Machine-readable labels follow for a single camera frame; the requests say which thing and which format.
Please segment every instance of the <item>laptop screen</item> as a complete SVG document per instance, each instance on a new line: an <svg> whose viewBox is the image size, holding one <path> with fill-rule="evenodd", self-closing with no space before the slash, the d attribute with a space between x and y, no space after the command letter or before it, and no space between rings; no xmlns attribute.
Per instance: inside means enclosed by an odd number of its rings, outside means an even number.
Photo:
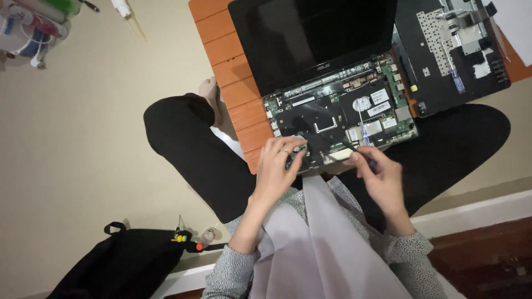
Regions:
<svg viewBox="0 0 532 299"><path fill-rule="evenodd" d="M244 1L247 3L236 7ZM229 10L259 91L265 96L388 51L393 17L391 22L386 18L393 2L237 0ZM391 6L394 16L396 5ZM381 44L383 38L387 45L380 53L361 51ZM327 62L357 52L360 55L343 59L344 65L327 66Z"/></svg>

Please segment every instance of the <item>black bag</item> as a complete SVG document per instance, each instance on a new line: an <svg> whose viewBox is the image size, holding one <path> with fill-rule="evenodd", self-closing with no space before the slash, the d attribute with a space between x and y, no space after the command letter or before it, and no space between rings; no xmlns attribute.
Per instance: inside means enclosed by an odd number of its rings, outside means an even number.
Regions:
<svg viewBox="0 0 532 299"><path fill-rule="evenodd" d="M120 229L111 233L111 227ZM183 251L201 252L196 243L178 243L173 230L129 229L113 222L104 228L110 235L98 243L59 282L50 299L150 298L176 267ZM210 245L205 251L222 249Z"/></svg>

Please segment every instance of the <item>beige floor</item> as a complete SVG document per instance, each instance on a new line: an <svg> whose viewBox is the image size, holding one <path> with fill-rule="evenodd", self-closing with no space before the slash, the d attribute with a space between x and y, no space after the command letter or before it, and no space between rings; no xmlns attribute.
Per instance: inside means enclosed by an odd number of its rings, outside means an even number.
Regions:
<svg viewBox="0 0 532 299"><path fill-rule="evenodd" d="M172 229L182 214L195 231L220 227L151 150L142 121L154 101L195 92L212 75L187 2L129 2L148 43L137 43L110 1L94 0L102 12L73 19L48 70L9 61L0 71L1 298L51 290L111 221ZM479 101L510 117L512 135L442 197L532 177L531 95L532 79Z"/></svg>

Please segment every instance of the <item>open laptop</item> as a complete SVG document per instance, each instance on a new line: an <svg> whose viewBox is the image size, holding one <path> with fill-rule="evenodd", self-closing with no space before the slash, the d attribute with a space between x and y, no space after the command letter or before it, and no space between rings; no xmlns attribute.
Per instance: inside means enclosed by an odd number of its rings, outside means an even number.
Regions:
<svg viewBox="0 0 532 299"><path fill-rule="evenodd" d="M295 150L306 150L301 172L349 158L342 141L364 145L361 121L377 147L418 135L390 52L396 8L397 0L229 3L274 136L309 141Z"/></svg>

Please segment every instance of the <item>orange table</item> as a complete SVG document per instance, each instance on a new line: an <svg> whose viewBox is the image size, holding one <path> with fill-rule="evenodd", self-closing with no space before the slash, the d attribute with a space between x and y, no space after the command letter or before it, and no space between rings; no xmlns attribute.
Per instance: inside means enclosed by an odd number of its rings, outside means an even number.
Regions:
<svg viewBox="0 0 532 299"><path fill-rule="evenodd" d="M199 36L251 173L256 173L260 149L273 137L262 99L251 74L244 50L227 10L230 0L190 0ZM506 69L512 82L532 77L532 67L525 68L522 60L504 38L511 63Z"/></svg>

